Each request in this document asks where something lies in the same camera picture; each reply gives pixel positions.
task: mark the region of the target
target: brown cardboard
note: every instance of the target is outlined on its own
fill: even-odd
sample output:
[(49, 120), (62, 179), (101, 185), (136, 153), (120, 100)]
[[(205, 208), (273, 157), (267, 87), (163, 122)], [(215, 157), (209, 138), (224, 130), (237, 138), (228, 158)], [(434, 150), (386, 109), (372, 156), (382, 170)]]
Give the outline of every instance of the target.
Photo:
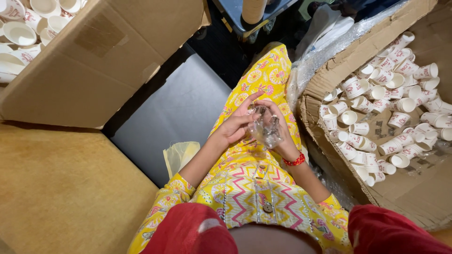
[(0, 122), (0, 144), (11, 253), (127, 252), (158, 188), (100, 131)]
[(102, 127), (208, 23), (202, 0), (90, 0), (0, 91), (0, 118)]
[[(330, 92), (347, 75), (407, 29), (416, 36), (414, 42), (409, 45), (416, 54), (415, 62), (420, 66), (432, 62), (438, 64), (441, 77), (438, 92), (444, 101), (452, 103), (452, 73), (448, 71), (452, 66), (452, 1), (440, 0), (435, 6), (436, 3), (436, 0), (409, 1), (394, 15), (377, 24), (362, 38), (330, 59), (309, 82), (299, 108), (307, 132), (335, 166), (340, 180), (348, 184), (360, 203), (373, 203), (394, 210), (429, 230), (441, 229), (451, 224), (452, 201), (449, 193), (452, 191), (452, 173), (448, 166), (452, 163), (451, 156), (434, 154), (428, 158), (415, 158), (410, 166), (419, 170), (413, 171), (409, 167), (398, 169), (394, 175), (387, 175), (385, 181), (375, 184), (372, 188), (366, 187), (329, 138), (323, 122), (318, 121), (318, 110), (325, 93)], [(417, 123), (420, 113), (422, 112), (419, 110), (411, 113), (412, 124)], [(390, 115), (386, 110), (371, 120), (369, 137), (377, 145), (402, 131), (397, 129), (391, 132), (386, 125)], [(381, 121), (382, 125), (376, 125), (376, 121)]]

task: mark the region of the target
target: red thread bracelet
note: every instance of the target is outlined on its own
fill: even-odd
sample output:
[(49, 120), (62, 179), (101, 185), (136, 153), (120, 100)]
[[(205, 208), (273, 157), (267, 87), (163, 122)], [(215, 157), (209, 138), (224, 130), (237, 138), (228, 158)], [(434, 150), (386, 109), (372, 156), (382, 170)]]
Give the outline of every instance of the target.
[(301, 163), (305, 162), (306, 158), (305, 158), (305, 155), (302, 152), (300, 152), (300, 156), (295, 161), (290, 162), (290, 161), (285, 160), (284, 158), (282, 160), (284, 161), (284, 163), (287, 166), (296, 166), (296, 165), (300, 165)]

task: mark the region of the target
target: floral print fabric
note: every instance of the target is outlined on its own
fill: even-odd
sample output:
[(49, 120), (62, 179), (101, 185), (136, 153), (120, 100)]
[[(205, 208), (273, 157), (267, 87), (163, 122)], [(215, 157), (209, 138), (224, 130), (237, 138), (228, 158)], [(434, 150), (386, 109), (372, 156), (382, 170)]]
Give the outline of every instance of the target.
[[(248, 95), (262, 90), (265, 94), (260, 99), (272, 100), (279, 106), (292, 139), (307, 159), (306, 145), (284, 99), (290, 68), (286, 47), (277, 42), (269, 44), (231, 92), (212, 132)], [(228, 228), (250, 222), (280, 225), (317, 239), (324, 253), (349, 252), (348, 213), (333, 195), (315, 204), (284, 167), (279, 155), (253, 137), (245, 136), (230, 145), (197, 189), (176, 174), (158, 191), (154, 207), (138, 230), (129, 253), (141, 252), (168, 209), (182, 202), (211, 207)]]

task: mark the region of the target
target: wooden button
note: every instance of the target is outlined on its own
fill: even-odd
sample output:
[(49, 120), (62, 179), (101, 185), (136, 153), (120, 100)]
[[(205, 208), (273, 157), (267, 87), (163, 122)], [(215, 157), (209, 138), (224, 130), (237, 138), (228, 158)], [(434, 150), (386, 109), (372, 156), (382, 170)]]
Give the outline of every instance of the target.
[(264, 209), (264, 212), (266, 213), (272, 213), (273, 212), (273, 207), (272, 204), (268, 201), (265, 202), (265, 204), (262, 206)]

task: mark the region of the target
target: yellow cloth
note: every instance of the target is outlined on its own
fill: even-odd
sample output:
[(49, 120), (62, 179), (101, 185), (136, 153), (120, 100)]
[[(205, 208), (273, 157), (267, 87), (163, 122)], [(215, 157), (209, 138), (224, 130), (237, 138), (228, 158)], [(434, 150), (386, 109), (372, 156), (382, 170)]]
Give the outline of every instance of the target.
[[(292, 139), (307, 158), (305, 143), (284, 99), (291, 68), (286, 47), (273, 42), (263, 52), (265, 55), (261, 55), (230, 94), (212, 132), (248, 95), (263, 90), (265, 95), (261, 99), (278, 104)], [(283, 167), (280, 156), (246, 136), (229, 146), (197, 189), (176, 174), (157, 193), (154, 207), (138, 230), (129, 254), (141, 252), (168, 210), (182, 202), (211, 207), (228, 228), (250, 222), (280, 225), (312, 236), (324, 253), (351, 252), (347, 235), (348, 213), (333, 195), (315, 204)], [(272, 212), (265, 212), (264, 206), (272, 207)]]
[(183, 142), (176, 143), (163, 150), (169, 178), (173, 178), (195, 156), (200, 148), (201, 146), (198, 142)]

